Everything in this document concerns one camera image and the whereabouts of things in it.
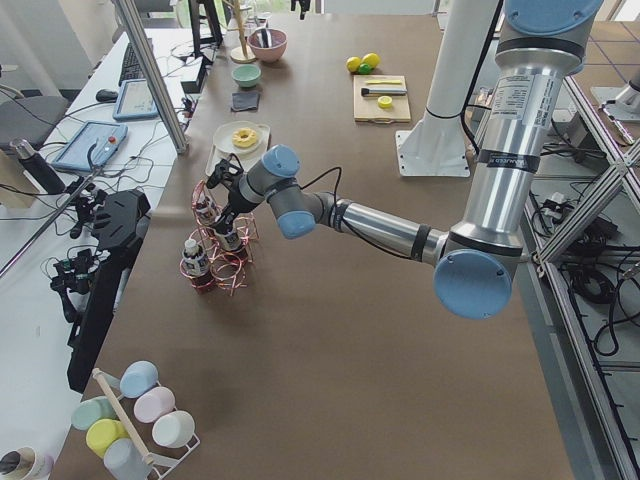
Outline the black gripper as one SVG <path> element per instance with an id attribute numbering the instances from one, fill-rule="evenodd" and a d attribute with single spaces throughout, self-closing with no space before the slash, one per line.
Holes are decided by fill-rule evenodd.
<path id="1" fill-rule="evenodd" d="M 290 10 L 294 12 L 296 9 L 299 9 L 299 19 L 304 20 L 306 14 L 310 11 L 311 8 L 311 0 L 291 0 L 290 1 Z"/>
<path id="2" fill-rule="evenodd" d="M 231 234 L 236 232 L 235 219 L 245 212 L 245 198 L 238 192 L 229 192 L 227 204 L 221 214 L 216 217 L 213 229 L 216 233 Z"/>

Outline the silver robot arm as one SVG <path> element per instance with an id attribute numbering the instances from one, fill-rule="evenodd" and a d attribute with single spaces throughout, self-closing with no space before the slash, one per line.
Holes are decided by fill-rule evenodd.
<path id="1" fill-rule="evenodd" d="M 237 251 L 234 221 L 262 203 L 283 236 L 294 239 L 323 224 L 395 256 L 432 264 L 433 285 L 452 313 L 485 319 L 509 302 L 522 246 L 517 231 L 563 79 L 583 64 L 599 10 L 596 1 L 508 1 L 496 52 L 500 77 L 462 219 L 441 232 L 332 193 L 306 193 L 297 182 L 296 153 L 277 145 L 250 169 L 219 162 L 209 186 L 228 201 L 213 230 Z"/>

